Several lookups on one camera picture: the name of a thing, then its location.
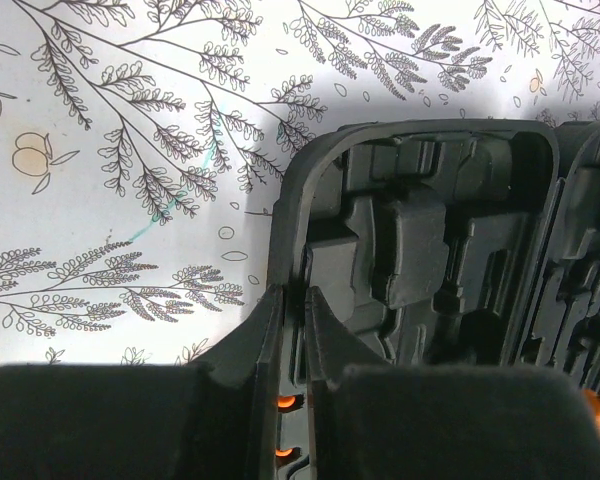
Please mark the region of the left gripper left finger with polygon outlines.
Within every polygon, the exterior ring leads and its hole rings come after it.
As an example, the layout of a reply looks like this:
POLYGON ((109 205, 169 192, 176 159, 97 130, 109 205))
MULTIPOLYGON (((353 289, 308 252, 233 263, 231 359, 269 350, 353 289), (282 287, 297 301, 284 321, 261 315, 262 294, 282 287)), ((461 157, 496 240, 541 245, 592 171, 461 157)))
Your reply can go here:
POLYGON ((271 479, 284 291, 185 366, 0 367, 0 479, 271 479))

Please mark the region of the black plastic tool case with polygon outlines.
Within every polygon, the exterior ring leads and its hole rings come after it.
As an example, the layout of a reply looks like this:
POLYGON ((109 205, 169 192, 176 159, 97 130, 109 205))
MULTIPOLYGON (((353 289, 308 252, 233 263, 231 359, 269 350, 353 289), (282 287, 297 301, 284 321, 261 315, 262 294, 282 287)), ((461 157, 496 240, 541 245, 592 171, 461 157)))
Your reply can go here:
POLYGON ((275 203, 267 280, 286 303, 279 479, 315 479, 312 287, 391 365, 540 367, 600 396, 600 121, 420 120, 320 136, 275 203))

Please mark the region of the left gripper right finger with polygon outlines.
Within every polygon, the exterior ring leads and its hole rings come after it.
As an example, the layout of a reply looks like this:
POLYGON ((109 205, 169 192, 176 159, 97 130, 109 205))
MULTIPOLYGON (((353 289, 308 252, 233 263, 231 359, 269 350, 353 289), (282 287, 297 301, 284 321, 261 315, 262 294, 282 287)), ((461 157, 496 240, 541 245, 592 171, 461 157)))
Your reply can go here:
POLYGON ((600 479, 583 393, 540 367, 394 366, 308 289, 315 479, 600 479))

